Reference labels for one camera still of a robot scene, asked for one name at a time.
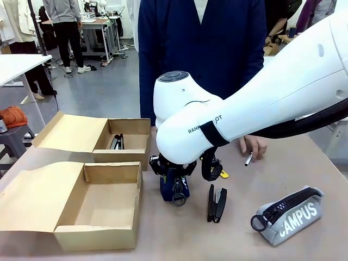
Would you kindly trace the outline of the person's left hand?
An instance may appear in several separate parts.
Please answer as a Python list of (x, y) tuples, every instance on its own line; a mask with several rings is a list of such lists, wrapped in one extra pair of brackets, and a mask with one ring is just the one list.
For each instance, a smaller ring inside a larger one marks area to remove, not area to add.
[(253, 160), (261, 160), (267, 150), (266, 140), (259, 136), (245, 135), (239, 138), (240, 151), (243, 155), (253, 153)]

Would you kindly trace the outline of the navy zipper pencil case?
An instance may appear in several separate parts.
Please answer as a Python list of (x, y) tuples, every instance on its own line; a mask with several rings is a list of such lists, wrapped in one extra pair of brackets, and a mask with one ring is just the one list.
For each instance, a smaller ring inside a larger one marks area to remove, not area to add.
[(190, 196), (187, 178), (174, 175), (161, 176), (160, 193), (164, 201), (171, 202), (176, 207), (184, 206)]

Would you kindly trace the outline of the white side table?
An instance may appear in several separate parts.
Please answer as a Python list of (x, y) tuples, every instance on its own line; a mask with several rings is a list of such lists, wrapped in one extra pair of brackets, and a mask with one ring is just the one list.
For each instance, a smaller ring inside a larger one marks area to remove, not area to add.
[(33, 104), (34, 111), (39, 117), (39, 126), (41, 129), (43, 129), (46, 124), (37, 101), (30, 89), (25, 73), (50, 59), (52, 59), (51, 55), (42, 54), (0, 54), (0, 87), (20, 77), (27, 91), (29, 103)]

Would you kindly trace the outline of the black stapler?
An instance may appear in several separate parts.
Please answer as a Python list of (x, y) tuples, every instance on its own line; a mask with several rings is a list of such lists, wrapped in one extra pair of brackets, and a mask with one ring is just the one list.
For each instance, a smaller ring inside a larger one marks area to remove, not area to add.
[(219, 223), (223, 215), (227, 200), (227, 190), (221, 188), (218, 190), (214, 189), (214, 185), (211, 184), (208, 195), (207, 205), (207, 221)]

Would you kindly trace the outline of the person in gray hoodie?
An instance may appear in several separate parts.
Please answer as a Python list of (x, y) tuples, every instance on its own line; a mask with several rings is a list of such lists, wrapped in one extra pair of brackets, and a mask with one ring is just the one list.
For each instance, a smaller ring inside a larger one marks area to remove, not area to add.
[(78, 73), (91, 71), (89, 66), (84, 65), (80, 46), (79, 28), (82, 22), (77, 0), (42, 0), (42, 2), (53, 24), (65, 73), (72, 72), (68, 46), (71, 46), (73, 51)]

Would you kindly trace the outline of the large cardboard box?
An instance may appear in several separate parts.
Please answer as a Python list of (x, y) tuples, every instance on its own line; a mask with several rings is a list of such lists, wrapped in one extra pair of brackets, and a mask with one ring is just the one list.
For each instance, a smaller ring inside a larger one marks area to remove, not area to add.
[(22, 171), (0, 192), (0, 231), (51, 233), (65, 251), (134, 249), (142, 181), (138, 161)]

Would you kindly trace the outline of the background workbench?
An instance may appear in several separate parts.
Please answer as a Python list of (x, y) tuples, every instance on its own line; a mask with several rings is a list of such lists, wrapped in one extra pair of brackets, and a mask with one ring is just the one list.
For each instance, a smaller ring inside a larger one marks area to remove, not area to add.
[(106, 67), (115, 56), (125, 59), (128, 47), (119, 37), (121, 16), (105, 16), (82, 21), (80, 44), (85, 57), (99, 57), (101, 66)]

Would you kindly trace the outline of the black clip in box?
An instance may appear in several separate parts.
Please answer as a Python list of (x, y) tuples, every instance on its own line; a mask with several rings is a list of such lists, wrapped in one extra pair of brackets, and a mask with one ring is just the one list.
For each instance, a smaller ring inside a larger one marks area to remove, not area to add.
[(115, 134), (110, 145), (111, 150), (124, 150), (125, 140), (123, 134)]

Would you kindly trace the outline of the person in purple top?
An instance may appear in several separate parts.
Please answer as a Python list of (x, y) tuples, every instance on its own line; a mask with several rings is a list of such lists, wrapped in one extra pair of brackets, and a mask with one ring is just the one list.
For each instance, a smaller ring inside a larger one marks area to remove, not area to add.
[(312, 25), (334, 13), (337, 0), (306, 0), (296, 24), (296, 33), (302, 33)]

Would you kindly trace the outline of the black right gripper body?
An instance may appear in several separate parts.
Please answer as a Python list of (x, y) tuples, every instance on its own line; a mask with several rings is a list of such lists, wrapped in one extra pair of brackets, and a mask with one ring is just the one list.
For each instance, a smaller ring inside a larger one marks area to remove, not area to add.
[(184, 167), (184, 165), (174, 164), (169, 161), (164, 163), (164, 172), (162, 174), (163, 177), (177, 178), (187, 175), (187, 169)]

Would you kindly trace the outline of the black tripod pole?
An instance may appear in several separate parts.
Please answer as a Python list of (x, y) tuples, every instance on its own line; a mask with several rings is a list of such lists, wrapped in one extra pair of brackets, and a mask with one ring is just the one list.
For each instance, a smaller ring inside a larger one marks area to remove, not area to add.
[[(31, 18), (33, 20), (33, 23), (34, 23), (34, 28), (35, 28), (36, 36), (37, 36), (37, 39), (38, 39), (38, 42), (39, 42), (39, 46), (40, 46), (40, 49), (41, 49), (41, 53), (43, 55), (47, 55), (44, 42), (43, 42), (43, 40), (41, 38), (39, 26), (38, 26), (37, 21), (36, 21), (36, 16), (35, 16), (35, 12), (34, 12), (34, 9), (33, 9), (32, 2), (31, 2), (31, 0), (26, 0), (26, 1), (28, 3), (28, 6), (29, 6), (30, 16), (31, 16)], [(51, 84), (51, 86), (53, 86), (53, 84), (52, 84), (52, 73), (51, 73), (51, 69), (49, 68), (49, 63), (48, 62), (44, 62), (43, 64), (44, 64), (44, 68), (47, 69), (47, 72), (48, 72), (48, 75), (49, 75), (50, 84)]]

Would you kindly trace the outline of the background cardboard box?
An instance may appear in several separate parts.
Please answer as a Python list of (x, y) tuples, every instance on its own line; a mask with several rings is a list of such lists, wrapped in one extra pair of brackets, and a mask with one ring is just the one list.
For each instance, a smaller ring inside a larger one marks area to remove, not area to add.
[(265, 57), (273, 57), (279, 52), (279, 44), (269, 43), (268, 45), (264, 46), (263, 50)]

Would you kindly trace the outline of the small cardboard box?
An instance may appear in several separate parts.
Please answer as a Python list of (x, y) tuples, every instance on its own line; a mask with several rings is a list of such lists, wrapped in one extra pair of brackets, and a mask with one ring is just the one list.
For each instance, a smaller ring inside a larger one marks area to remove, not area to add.
[[(123, 134), (124, 150), (111, 150), (115, 134)], [(149, 119), (109, 119), (58, 112), (32, 141), (36, 148), (79, 153), (96, 163), (141, 162), (147, 171), (151, 143)]]

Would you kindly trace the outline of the orange cloth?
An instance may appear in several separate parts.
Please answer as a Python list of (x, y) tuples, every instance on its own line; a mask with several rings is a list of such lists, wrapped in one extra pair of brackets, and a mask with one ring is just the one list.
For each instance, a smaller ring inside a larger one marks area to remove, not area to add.
[(17, 106), (7, 107), (0, 110), (0, 117), (4, 120), (7, 128), (14, 128), (28, 124), (25, 113)]

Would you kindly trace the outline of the gray Campus pencil case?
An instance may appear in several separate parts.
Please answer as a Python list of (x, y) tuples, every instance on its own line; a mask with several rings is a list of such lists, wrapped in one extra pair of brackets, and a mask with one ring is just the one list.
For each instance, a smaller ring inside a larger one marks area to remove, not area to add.
[(321, 218), (323, 196), (318, 188), (306, 186), (261, 206), (251, 217), (251, 227), (272, 246), (277, 246)]

